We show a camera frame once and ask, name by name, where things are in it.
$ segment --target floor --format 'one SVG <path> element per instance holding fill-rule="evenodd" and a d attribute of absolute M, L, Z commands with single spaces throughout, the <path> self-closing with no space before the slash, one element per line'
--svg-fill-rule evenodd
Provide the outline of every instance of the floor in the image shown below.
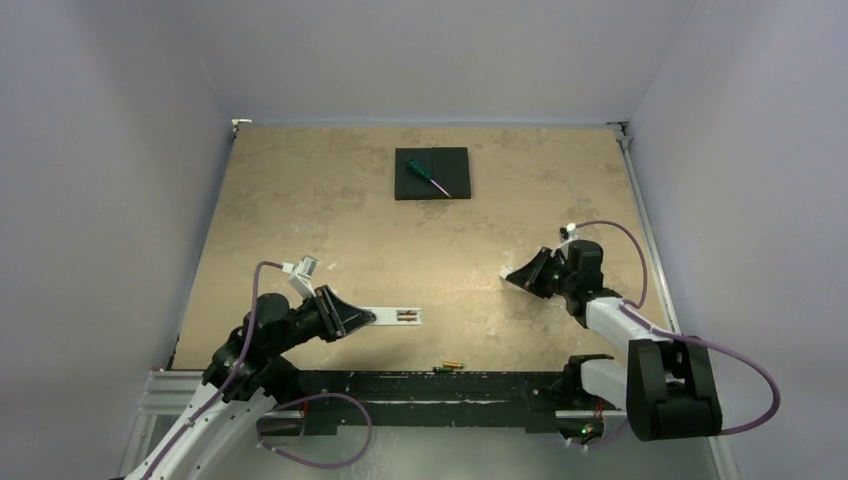
<path fill-rule="evenodd" d="M 394 149 L 466 146 L 472 199 L 396 202 Z M 359 306 L 422 307 L 422 326 L 368 327 L 332 344 L 285 354 L 302 369 L 559 370 L 570 355 L 616 354 L 565 312 L 498 278 L 558 227 L 618 221 L 644 238 L 611 131 L 517 128 L 306 128 L 246 126 L 230 164 L 192 289 L 175 368 L 202 369 L 250 307 L 263 259 L 320 260 L 313 285 Z M 638 295 L 641 271 L 626 237 L 581 231 L 601 243 L 610 287 Z M 643 312 L 661 325 L 649 276 Z M 297 294 L 266 270 L 261 291 Z"/>

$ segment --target beige tabletop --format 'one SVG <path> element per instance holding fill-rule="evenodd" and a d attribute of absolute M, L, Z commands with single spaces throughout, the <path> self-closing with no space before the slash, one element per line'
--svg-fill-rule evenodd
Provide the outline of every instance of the beige tabletop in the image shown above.
<path fill-rule="evenodd" d="M 470 200 L 395 201 L 394 149 L 465 146 Z M 568 222 L 615 220 L 644 238 L 611 131 L 516 128 L 243 127 L 233 147 L 177 346 L 175 368 L 205 368 L 250 308 L 251 277 L 267 259 L 320 263 L 327 284 L 358 306 L 421 307 L 422 326 L 367 327 L 285 356 L 301 369 L 560 370 L 570 355 L 617 354 L 565 311 L 498 277 Z M 601 243 L 608 286 L 641 288 L 639 259 L 620 232 Z M 279 271 L 261 292 L 300 297 Z M 643 312 L 665 325 L 651 280 Z"/>

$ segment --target wooden table surface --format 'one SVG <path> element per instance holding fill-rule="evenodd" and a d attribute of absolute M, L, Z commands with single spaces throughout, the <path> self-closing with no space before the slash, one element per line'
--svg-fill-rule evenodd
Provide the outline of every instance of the wooden table surface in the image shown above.
<path fill-rule="evenodd" d="M 471 200 L 397 202 L 394 149 L 466 146 Z M 358 306 L 417 306 L 424 325 L 367 327 L 285 356 L 302 369 L 560 370 L 570 355 L 616 354 L 565 311 L 498 278 L 568 222 L 615 220 L 642 233 L 614 135 L 604 129 L 308 128 L 244 126 L 238 135 L 174 362 L 205 368 L 250 308 L 251 277 L 267 259 L 320 260 L 313 285 Z M 634 298 L 639 259 L 620 232 L 581 230 L 601 243 L 608 286 Z M 666 325 L 649 275 L 643 312 Z M 279 271 L 261 292 L 300 297 Z"/>

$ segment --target screwdriver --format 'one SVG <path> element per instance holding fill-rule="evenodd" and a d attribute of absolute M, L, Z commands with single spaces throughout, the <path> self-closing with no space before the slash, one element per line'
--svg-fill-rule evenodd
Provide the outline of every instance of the screwdriver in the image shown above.
<path fill-rule="evenodd" d="M 433 175 L 430 172 L 428 172 L 426 169 L 424 169 L 424 167 L 419 165 L 415 160 L 410 158 L 409 160 L 406 161 L 406 166 L 409 167 L 410 170 L 415 172 L 415 174 L 418 175 L 419 177 L 421 177 L 424 180 L 427 180 L 428 182 L 435 185 L 436 188 L 441 190 L 442 193 L 447 195 L 448 198 L 453 198 L 453 197 L 450 196 L 450 193 L 448 193 L 444 188 L 442 188 L 441 185 L 439 185 L 438 183 L 436 183 L 435 180 L 433 180 Z"/>

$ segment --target wall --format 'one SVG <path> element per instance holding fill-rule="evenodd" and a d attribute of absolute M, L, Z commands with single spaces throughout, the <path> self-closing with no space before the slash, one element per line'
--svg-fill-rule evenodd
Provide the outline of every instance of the wall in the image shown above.
<path fill-rule="evenodd" d="M 759 360 L 784 398 L 732 437 L 745 478 L 843 478 L 848 444 L 848 4 L 702 0 L 632 122 L 680 323 Z M 726 423 L 767 406 L 719 361 Z"/>
<path fill-rule="evenodd" d="M 228 113 L 272 122 L 629 118 L 693 0 L 189 0 Z"/>
<path fill-rule="evenodd" d="M 229 149 L 168 2 L 0 3 L 0 478 L 114 476 Z"/>

